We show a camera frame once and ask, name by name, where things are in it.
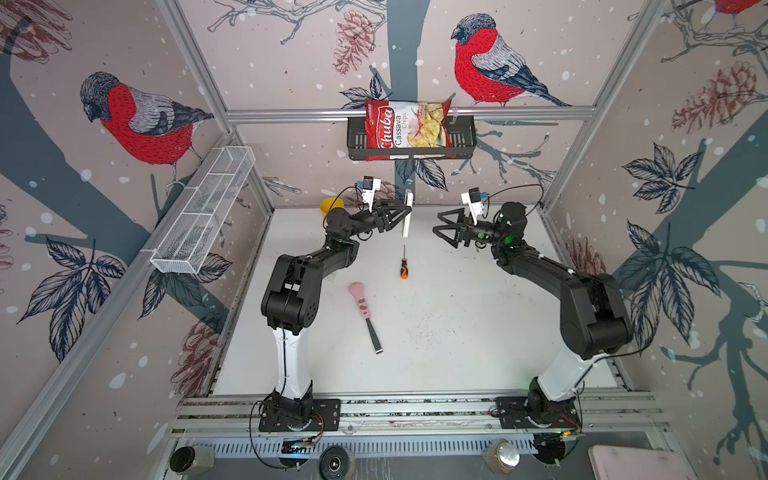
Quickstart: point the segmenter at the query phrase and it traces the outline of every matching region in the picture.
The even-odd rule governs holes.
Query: white wire basket
[[[224,147],[195,187],[151,262],[162,273],[198,273],[256,159],[250,147]]]

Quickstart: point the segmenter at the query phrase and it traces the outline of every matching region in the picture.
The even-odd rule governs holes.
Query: chip bag
[[[366,134],[368,148],[450,147],[451,139],[443,120],[451,107],[448,100],[442,104],[413,101],[366,101]],[[371,160],[395,160],[408,155],[367,157]],[[416,155],[415,158],[443,157]]]

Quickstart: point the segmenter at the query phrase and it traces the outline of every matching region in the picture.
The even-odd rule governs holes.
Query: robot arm
[[[276,387],[265,400],[265,413],[280,419],[278,424],[305,425],[310,420],[312,382],[305,329],[317,314],[323,278],[355,261],[359,242],[352,237],[374,229],[389,231],[410,211],[411,207],[387,200],[370,211],[352,215],[343,208],[333,208],[326,215],[322,248],[298,257],[282,255],[275,262],[261,300],[261,313],[275,336],[279,369]]]
[[[480,200],[478,189],[468,197]],[[446,217],[457,215],[455,221]],[[465,217],[464,209],[438,214],[445,225],[432,231],[454,248],[475,241],[478,247],[491,245],[496,264],[511,275],[539,285],[560,300],[560,333],[565,346],[550,366],[531,382],[528,413],[536,424],[553,418],[573,405],[574,391],[601,358],[615,353],[632,340],[632,325],[616,280],[607,274],[592,276],[576,272],[544,257],[523,240],[527,224],[525,207],[507,202],[493,222]],[[452,230],[453,237],[445,235]]]

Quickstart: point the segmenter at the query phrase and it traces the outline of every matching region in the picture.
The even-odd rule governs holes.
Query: black wire basket
[[[445,117],[445,129],[451,139],[451,147],[414,147],[414,148],[368,148],[366,119],[349,117],[346,122],[346,147],[350,160],[365,160],[367,157],[407,156],[414,159],[417,155],[429,155],[433,160],[472,158],[478,143],[475,130],[475,118],[471,115]]]

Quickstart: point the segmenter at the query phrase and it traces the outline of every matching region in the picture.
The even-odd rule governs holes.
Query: screwdriver
[[[400,278],[408,278],[408,260],[406,259],[406,246],[402,246],[402,262],[400,263]]]

